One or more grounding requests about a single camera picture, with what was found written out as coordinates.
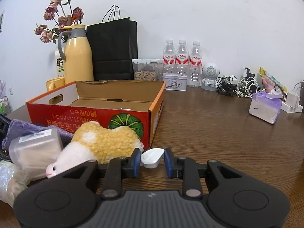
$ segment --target brown table surface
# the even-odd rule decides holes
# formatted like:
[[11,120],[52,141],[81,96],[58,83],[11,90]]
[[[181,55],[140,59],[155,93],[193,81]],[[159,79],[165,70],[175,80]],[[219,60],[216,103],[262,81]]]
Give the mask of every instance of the brown table surface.
[[[166,91],[165,106],[152,147],[170,147],[175,156],[198,163],[217,159],[271,184],[287,194],[291,210],[284,228],[304,226],[304,114],[281,111],[270,125],[249,115],[249,98],[225,97],[189,88]],[[10,118],[28,119],[26,107]],[[179,179],[168,179],[164,163],[141,168],[137,179],[125,179],[124,188],[181,189]],[[201,180],[206,193],[206,184]],[[19,228],[11,207],[0,201],[0,227]]]

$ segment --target green pumpkin illustration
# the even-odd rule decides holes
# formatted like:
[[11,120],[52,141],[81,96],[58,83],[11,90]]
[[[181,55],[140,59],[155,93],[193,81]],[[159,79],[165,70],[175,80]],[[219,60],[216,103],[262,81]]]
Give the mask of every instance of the green pumpkin illustration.
[[108,126],[110,129],[118,128],[120,126],[129,126],[140,139],[143,138],[143,123],[137,117],[132,116],[129,113],[120,113],[112,116]]

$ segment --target black bag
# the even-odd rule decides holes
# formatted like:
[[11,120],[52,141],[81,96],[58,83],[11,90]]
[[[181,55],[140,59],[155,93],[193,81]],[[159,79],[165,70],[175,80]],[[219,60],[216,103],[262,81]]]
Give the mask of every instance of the black bag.
[[137,59],[137,23],[130,18],[87,26],[95,81],[133,80]]

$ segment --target red and white label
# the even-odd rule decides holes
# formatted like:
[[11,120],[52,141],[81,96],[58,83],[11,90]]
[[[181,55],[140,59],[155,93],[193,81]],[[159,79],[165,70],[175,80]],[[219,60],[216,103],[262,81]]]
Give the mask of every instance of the red and white label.
[[178,64],[188,64],[188,60],[187,54],[179,54],[176,56],[176,63]]
[[164,63],[174,64],[175,56],[174,55],[164,55]]
[[202,59],[200,57],[193,56],[193,57],[190,58],[190,64],[191,65],[199,66],[201,63],[202,63]]

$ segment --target tin box lid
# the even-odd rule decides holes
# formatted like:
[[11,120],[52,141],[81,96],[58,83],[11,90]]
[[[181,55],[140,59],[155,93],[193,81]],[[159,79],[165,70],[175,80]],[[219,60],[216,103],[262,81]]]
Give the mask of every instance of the tin box lid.
[[187,76],[184,74],[172,74],[172,73],[163,73],[163,78],[167,79],[178,79],[178,80],[186,80]]
[[159,59],[133,59],[132,63],[135,64],[150,64],[157,63]]

